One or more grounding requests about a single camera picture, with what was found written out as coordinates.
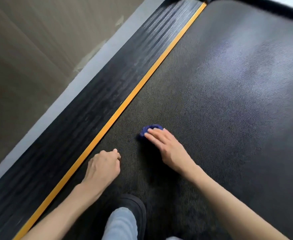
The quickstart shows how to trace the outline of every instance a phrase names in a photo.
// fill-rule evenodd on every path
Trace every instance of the person's left hand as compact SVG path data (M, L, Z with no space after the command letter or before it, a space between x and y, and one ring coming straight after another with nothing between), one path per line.
M101 151L88 162L85 177L76 189L76 195L93 204L120 173L120 153Z

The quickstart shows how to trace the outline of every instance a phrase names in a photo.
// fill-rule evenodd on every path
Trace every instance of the person's left arm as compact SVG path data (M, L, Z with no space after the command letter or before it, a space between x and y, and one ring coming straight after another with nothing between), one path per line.
M88 163L84 180L42 221L34 226L23 240L60 240L77 218L100 197L120 173L120 154L101 151Z

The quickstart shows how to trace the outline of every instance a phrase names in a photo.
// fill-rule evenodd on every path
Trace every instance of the purple cleaning rag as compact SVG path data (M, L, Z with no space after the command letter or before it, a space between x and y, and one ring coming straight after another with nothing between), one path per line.
M141 137L141 138L145 138L145 137L144 137L144 134L147 133L147 130L148 130L149 128L151 128L151 129L158 128L158 129L160 129L160 130L163 130L163 127L160 126L159 124L147 125L147 126L143 127L143 129L142 129L141 132L140 132L140 137Z

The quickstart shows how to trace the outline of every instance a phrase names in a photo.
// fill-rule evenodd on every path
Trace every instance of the yellow stripe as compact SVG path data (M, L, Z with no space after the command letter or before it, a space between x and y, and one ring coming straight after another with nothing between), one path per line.
M174 38L174 40L169 44L163 54L159 57L159 59L153 64L150 70L146 73L146 75L142 78L139 84L133 89L130 95L125 99L125 101L121 104L118 110L113 114L110 120L105 124L102 130L97 134L97 136L93 139L93 141L88 145L88 147L84 150L84 152L80 155L80 157L76 160L76 162L72 165L72 167L68 170L68 172L64 175L64 177L58 182L52 192L46 197L46 199L42 202L39 208L34 212L31 218L24 224L24 226L20 229L20 231L16 234L13 240L20 240L34 225L34 223L38 220L38 218L43 214L44 210L48 207L48 205L52 202L52 200L56 197L56 195L60 192L60 190L64 187L64 185L68 182L70 177L75 173L75 171L80 167L80 165L84 162L84 160L88 157L97 143L102 139L102 137L107 133L107 131L111 128L117 118L121 115L121 113L125 110L125 108L129 105L132 99L136 96L136 94L140 91L140 89L144 86L144 84L149 80L155 70L159 67L165 57L170 53L176 43L181 39L184 33L188 30L194 20L200 15L203 9L206 7L206 4L203 3L196 13L191 17L188 23L182 28L182 30L178 33L178 35Z

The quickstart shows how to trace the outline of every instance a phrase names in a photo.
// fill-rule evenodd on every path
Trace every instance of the shoe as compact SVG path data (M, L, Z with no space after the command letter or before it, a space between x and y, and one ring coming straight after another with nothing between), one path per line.
M116 198L109 199L99 210L94 220L94 229L98 231L105 229L111 213L120 207L126 207L133 213L137 225L137 239L143 240L146 228L146 209L143 202L138 197L131 194L120 194ZM96 239L101 239L102 236L103 235L99 234L99 236L96 236Z

